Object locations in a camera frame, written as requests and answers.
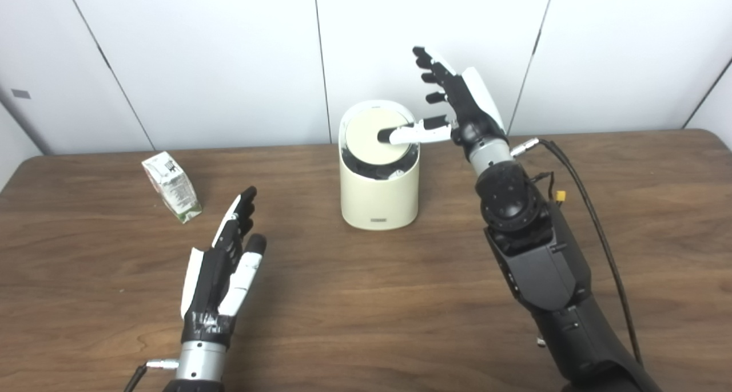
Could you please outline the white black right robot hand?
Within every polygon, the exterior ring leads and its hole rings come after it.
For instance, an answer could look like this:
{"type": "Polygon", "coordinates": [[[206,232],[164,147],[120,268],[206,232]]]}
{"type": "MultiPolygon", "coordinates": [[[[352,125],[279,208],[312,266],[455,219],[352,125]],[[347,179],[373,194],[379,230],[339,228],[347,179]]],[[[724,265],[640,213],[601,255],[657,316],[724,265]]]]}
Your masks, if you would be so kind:
{"type": "Polygon", "coordinates": [[[483,139],[507,139],[502,118],[492,96],[474,67],[458,73],[447,61],[426,47],[412,49],[416,65],[424,72],[426,84],[436,84],[437,92],[426,95],[428,104],[446,102],[455,116],[424,118],[395,128],[381,129],[377,141],[382,144],[423,144],[452,141],[468,153],[483,139]]]}

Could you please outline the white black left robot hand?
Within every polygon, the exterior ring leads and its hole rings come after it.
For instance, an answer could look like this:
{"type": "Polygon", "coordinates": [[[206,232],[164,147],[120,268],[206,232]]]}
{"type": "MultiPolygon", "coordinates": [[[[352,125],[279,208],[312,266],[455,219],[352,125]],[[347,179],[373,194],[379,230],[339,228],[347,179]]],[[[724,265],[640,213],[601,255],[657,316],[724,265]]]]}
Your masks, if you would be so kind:
{"type": "Polygon", "coordinates": [[[181,342],[230,348],[236,317],[266,252],[264,235],[252,234],[254,198],[250,186],[223,216],[210,248],[193,248],[181,296],[181,342]]]}

